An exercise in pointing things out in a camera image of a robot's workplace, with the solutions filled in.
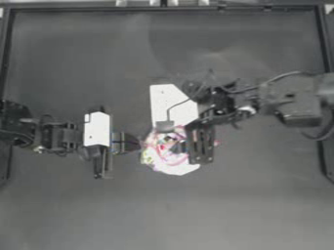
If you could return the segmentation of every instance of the cable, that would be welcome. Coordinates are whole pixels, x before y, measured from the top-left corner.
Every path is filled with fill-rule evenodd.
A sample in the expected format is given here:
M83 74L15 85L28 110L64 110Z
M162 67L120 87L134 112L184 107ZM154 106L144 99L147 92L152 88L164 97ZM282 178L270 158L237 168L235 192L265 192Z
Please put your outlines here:
M310 134L307 134L306 132L301 131L301 134L310 140L321 142L327 140L333 134L334 134L334 110L331 110L331 119L330 122L327 124L327 126L323 128L322 132L317 135L313 136Z
M198 94L200 93L200 91L202 91L204 85L206 85L206 82L203 81L202 84L200 84L200 86L199 86L199 88L198 88L198 90L195 91L195 94L194 94L190 98L187 98L186 100L183 100L182 102L174 104L172 106L170 106L170 107L167 108L167 111L166 111L166 112L167 112L167 121L171 120L171 109L172 109L175 106L178 106L178 105L180 105L180 104L184 104L184 103L188 102L191 99L194 99L194 98L198 96Z
M184 103L188 102L190 100L191 100L191 99L187 98L186 100L183 100L182 102L179 102L178 104L174 104L172 106L170 106L170 107L167 108L167 121L171 120L171 109L172 109L175 106L178 106L178 105L180 105L180 104L184 104Z
M279 74L278 76L273 77L271 79L266 80L265 82L262 82L261 84L267 84L270 82L275 82L283 78L286 78L287 76L291 76L291 75L298 75L298 74L305 74L307 76L313 76L311 73L307 73L307 72L302 72L302 71L291 71L291 72L287 72L287 73L283 73L283 74Z
M305 74L305 75L309 75L309 76L313 76L313 74L307 73L307 72L302 72L302 71L291 71L291 72L287 72L287 73L283 73L283 74L279 74L277 75L275 77L270 78L269 80L266 80L265 82L262 82L261 84L258 84L257 86L250 86L242 90L235 90L235 91L231 91L229 90L225 86L222 86L222 89L223 91L227 93L227 94L231 94L231 95L235 95L235 94L242 94L243 92L247 92L247 91L251 91L251 90L255 90L258 89L258 86L259 85L263 85L263 84L269 84L271 82L275 82L291 75L299 75L299 74Z

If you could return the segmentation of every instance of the black table surface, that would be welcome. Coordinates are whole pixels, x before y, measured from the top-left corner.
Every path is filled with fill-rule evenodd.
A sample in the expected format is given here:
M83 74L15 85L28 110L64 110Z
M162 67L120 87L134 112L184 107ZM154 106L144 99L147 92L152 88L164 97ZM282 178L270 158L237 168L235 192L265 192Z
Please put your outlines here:
M82 120L112 110L115 129L150 128L148 86L213 68L226 79L322 72L313 13L17 14L8 99L35 115ZM92 179L75 155L16 149L0 193L1 250L330 249L334 186L314 142L274 118L218 128L215 162L184 177L152 172L139 154Z

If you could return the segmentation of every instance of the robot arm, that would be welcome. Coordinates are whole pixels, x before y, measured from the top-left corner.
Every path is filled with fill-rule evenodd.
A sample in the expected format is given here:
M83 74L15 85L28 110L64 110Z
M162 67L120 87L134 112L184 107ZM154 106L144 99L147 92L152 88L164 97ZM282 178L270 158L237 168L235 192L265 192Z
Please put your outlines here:
M36 153L78 153L92 161L95 179L108 178L112 155L140 148L134 136L112 132L112 118L103 108L92 110L83 123L59 122L51 115L35 119L24 105L9 101L0 101L0 142Z
M238 127L238 122L263 114L274 115L287 127L310 128L322 123L322 109L334 109L334 74L294 71L258 84L237 81L214 87L186 81L182 90L198 103L199 111L198 119L186 126L191 164L214 160L215 125ZM317 137L306 136L325 140L334 132L334 120L330 124Z

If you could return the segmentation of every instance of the black frame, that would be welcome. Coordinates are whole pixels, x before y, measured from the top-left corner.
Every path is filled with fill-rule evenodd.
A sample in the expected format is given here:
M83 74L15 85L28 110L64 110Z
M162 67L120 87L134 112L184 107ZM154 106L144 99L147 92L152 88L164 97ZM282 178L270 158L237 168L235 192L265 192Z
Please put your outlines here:
M7 70L11 54L11 38L13 29L13 20L16 12L178 12L178 11L213 11L213 12L303 12L314 11L315 25L318 29L318 39L321 44L321 53L325 72L334 71L331 43L329 37L326 12L323 4L301 5L237 5L210 0L210 6L199 6L194 1L184 1L183 6L167 7L167 0L160 0L159 6L150 7L148 1L130 2L128 7L116 7L116 2L100 3L29 3L4 5L1 22L1 40L0 40L0 100L4 96ZM319 159L323 165L323 143L318 143Z

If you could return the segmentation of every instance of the black wire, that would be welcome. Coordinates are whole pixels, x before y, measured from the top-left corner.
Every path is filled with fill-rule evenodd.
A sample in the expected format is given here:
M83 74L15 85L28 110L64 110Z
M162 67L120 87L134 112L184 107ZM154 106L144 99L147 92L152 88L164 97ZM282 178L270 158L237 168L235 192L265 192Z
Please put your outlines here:
M327 126L323 128L322 132L317 135L313 136L310 134L307 134L306 132L301 131L301 134L310 140L321 142L327 140L333 134L334 134L334 110L331 110L331 119L330 122L327 124Z
M269 80L266 80L265 82L262 82L262 83L258 84L257 86L250 86L250 87L247 87L247 88L245 88L245 89L242 89L242 90L235 90L235 91L233 91L233 90L229 90L226 87L222 87L222 89L223 89L223 91L225 91L227 94L231 94L231 95L242 94L243 92L247 92L247 91L251 91L251 90L258 89L258 86L259 86L259 85L269 84L269 83L275 82L275 81L278 81L278 80L281 80L281 79L283 79L283 78L286 78L286 77L289 77L289 76L291 76L291 75L299 75L299 74L311 76L311 74L307 73L307 72L291 71L291 72L282 73L282 74L277 75L275 77L270 78Z
M171 109L172 109L175 106L178 106L178 105L180 105L180 104L184 104L184 103L188 102L190 100L191 100L191 99L187 98L186 100L183 100L182 102L179 102L178 104L174 104L172 106L170 106L170 107L167 108L167 121L171 120Z
M200 93L200 91L202 91L202 89L203 89L204 86L206 86L206 82L203 81L202 84L200 84L200 86L199 86L199 88L198 88L198 90L196 90L196 92L195 92L195 94L194 94L190 98L187 98L186 100L183 100L182 102L174 104L172 106L170 106L170 107L167 108L167 121L171 120L171 109L172 109L175 106L178 106L178 105L180 105L180 104L184 104L184 103L188 102L191 99L194 99L194 98L198 96L198 94Z

